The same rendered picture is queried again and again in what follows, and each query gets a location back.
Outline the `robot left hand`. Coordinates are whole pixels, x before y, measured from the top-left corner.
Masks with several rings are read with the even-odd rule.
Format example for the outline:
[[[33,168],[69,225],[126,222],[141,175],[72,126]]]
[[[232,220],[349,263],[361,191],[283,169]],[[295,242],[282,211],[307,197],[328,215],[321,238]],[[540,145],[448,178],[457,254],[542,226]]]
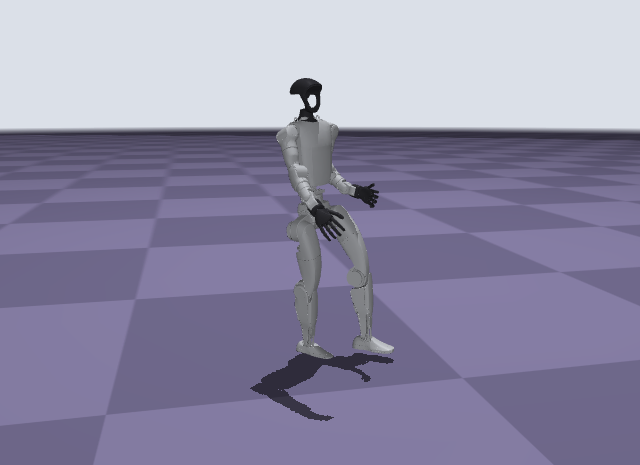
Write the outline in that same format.
[[[374,204],[377,203],[377,201],[375,199],[378,199],[378,196],[375,195],[374,193],[377,193],[377,194],[379,193],[379,191],[377,191],[377,190],[370,189],[374,185],[375,184],[372,183],[368,187],[367,186],[362,187],[362,186],[359,186],[359,185],[356,185],[356,184],[352,184],[352,186],[356,187],[356,189],[355,189],[354,196],[352,196],[352,195],[350,195],[350,196],[354,197],[354,198],[357,198],[357,199],[361,198],[361,200],[364,203],[370,205],[370,208],[374,208],[375,207]],[[374,197],[374,199],[373,199],[373,197]],[[370,201],[372,201],[372,203]]]

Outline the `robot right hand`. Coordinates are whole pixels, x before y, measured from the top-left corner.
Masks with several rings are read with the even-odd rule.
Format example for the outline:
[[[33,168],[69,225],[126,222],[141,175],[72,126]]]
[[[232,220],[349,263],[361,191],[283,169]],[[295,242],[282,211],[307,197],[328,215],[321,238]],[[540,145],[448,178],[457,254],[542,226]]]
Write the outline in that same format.
[[[345,231],[345,229],[333,218],[332,215],[335,215],[337,217],[339,217],[340,219],[344,219],[344,217],[339,214],[338,212],[332,211],[332,210],[328,210],[328,208],[325,208],[323,206],[323,204],[320,202],[320,200],[315,199],[318,202],[318,205],[315,205],[312,210],[310,211],[309,208],[307,207],[308,211],[311,213],[311,215],[313,217],[315,217],[315,222],[317,224],[317,226],[319,227],[319,229],[321,230],[322,234],[324,235],[324,237],[328,240],[331,241],[331,239],[328,237],[328,235],[326,234],[325,230],[323,229],[323,227],[325,227],[325,229],[327,230],[327,232],[334,238],[336,239],[336,236],[332,233],[332,231],[329,229],[329,227],[327,226],[329,224],[329,226],[339,235],[341,236],[341,233],[339,233],[339,231],[335,228],[335,226],[331,223],[332,221],[343,231]],[[331,215],[332,214],[332,215]]]

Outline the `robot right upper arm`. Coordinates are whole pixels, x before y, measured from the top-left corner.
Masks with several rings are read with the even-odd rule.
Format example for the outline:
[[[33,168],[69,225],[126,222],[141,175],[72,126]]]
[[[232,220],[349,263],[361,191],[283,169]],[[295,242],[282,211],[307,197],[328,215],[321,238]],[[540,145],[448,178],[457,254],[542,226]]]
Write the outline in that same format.
[[[296,140],[298,139],[298,131],[296,125],[289,125],[280,130],[276,139],[281,146],[283,158],[287,166],[288,172],[291,166],[294,166],[299,178],[308,177],[308,170],[305,166],[299,165],[299,154],[297,149]]]

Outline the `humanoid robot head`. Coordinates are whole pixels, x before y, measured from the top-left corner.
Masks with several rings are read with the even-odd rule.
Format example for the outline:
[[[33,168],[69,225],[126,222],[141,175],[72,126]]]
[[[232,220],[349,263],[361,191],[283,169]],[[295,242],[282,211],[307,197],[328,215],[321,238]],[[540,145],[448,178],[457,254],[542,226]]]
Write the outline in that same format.
[[[308,119],[306,120],[301,120],[301,121],[308,121],[308,122],[317,122],[318,120],[316,120],[315,118],[313,118],[313,113],[316,113],[319,110],[320,107],[320,92],[322,90],[322,85],[317,82],[316,80],[310,79],[310,78],[302,78],[299,79],[297,81],[295,81],[291,88],[290,88],[290,94],[299,94],[300,97],[303,100],[303,103],[305,105],[304,109],[300,110],[300,114],[298,117],[298,120],[301,119],[301,117],[308,117]],[[310,95],[315,95],[316,96],[316,106],[311,108],[309,103],[308,103],[308,98]],[[297,121],[297,120],[296,120]]]

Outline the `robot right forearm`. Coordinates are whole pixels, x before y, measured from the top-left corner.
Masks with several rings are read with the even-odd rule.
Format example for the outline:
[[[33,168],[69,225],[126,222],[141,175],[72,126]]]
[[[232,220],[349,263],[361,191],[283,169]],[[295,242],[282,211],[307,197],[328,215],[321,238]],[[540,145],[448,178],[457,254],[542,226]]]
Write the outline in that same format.
[[[318,202],[315,200],[317,197],[313,194],[313,190],[310,187],[308,180],[303,177],[299,178],[294,166],[289,168],[288,175],[293,189],[298,193],[301,201],[311,211],[315,205],[318,205]]]

